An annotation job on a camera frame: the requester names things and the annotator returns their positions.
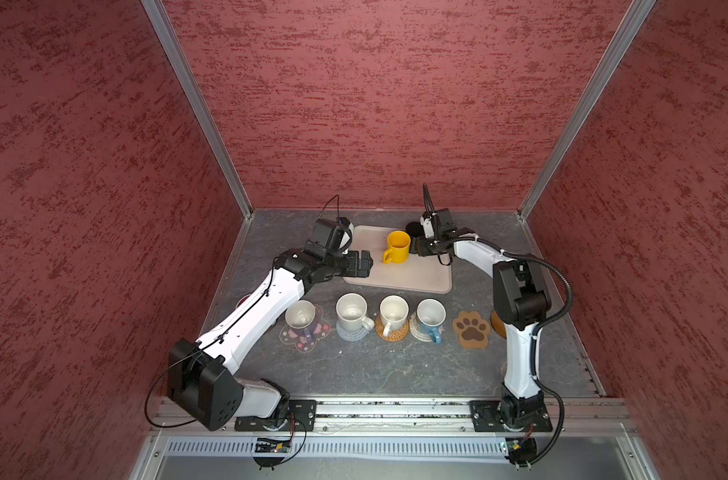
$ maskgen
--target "purple mug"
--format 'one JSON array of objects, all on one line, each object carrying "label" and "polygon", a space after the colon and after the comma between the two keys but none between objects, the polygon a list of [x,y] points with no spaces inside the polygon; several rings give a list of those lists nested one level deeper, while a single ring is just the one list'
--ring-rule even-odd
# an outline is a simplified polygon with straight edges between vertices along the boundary
[{"label": "purple mug", "polygon": [[314,322],[316,308],[308,300],[298,300],[286,309],[286,324],[300,337],[303,343],[310,345],[316,334],[318,322]]}]

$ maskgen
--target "black mounting plate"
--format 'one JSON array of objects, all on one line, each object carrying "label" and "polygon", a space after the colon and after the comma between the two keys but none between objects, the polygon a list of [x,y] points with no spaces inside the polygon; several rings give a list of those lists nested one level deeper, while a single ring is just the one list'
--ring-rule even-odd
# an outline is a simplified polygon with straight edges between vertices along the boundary
[{"label": "black mounting plate", "polygon": [[[292,400],[290,398],[289,413],[300,420],[308,432],[313,431],[313,424],[316,423],[316,400]],[[237,432],[288,432],[290,423],[284,424],[273,430],[269,430],[271,420],[258,417],[238,417],[234,423],[234,430]]]},{"label": "black mounting plate", "polygon": [[[473,429],[476,432],[505,432],[505,433],[521,433],[525,435],[529,429],[525,428],[519,432],[513,432],[506,428],[502,420],[497,415],[499,400],[471,400],[468,406],[471,407],[471,420],[473,420]],[[553,426],[551,419],[548,417],[548,410],[542,406],[537,410],[532,421],[532,432],[552,432]]]}]

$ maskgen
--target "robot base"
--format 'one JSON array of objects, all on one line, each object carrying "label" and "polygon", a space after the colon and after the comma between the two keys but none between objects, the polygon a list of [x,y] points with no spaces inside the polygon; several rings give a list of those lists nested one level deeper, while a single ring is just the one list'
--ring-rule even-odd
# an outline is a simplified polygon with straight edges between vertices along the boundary
[{"label": "robot base", "polygon": [[316,422],[316,400],[293,400],[290,398],[288,411],[285,418],[279,419],[279,425],[276,426],[276,420],[273,418],[258,417],[238,417],[234,424],[236,432],[288,432],[290,423],[286,421],[291,415],[295,416],[295,420],[300,420],[308,432],[313,430],[313,424]]},{"label": "robot base", "polygon": [[553,426],[548,417],[548,411],[543,405],[541,408],[532,411],[526,426],[507,426],[499,413],[499,400],[473,400],[468,403],[471,407],[471,420],[473,429],[476,432],[521,432],[529,431],[532,424],[532,432],[552,432]]}]

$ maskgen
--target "red wall panel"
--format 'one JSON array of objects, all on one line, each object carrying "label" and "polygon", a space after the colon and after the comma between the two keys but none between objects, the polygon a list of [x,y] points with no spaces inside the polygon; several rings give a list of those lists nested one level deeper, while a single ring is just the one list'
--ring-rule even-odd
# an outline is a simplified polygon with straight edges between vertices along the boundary
[{"label": "red wall panel", "polygon": [[666,478],[728,478],[728,2],[659,0],[532,214]]},{"label": "red wall panel", "polygon": [[0,2],[0,478],[126,477],[240,222],[139,2]]},{"label": "red wall panel", "polygon": [[628,0],[168,0],[258,207],[522,203]]}]

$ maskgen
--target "white mug handle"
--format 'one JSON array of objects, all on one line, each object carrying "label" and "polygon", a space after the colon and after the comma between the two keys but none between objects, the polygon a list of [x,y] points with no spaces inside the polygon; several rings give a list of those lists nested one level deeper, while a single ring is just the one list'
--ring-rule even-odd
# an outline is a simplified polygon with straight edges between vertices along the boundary
[{"label": "white mug handle", "polygon": [[362,318],[362,324],[364,325],[364,328],[366,328],[367,330],[371,330],[371,329],[375,328],[375,322],[372,321],[372,319],[369,318],[368,316],[364,316],[364,318]]}]

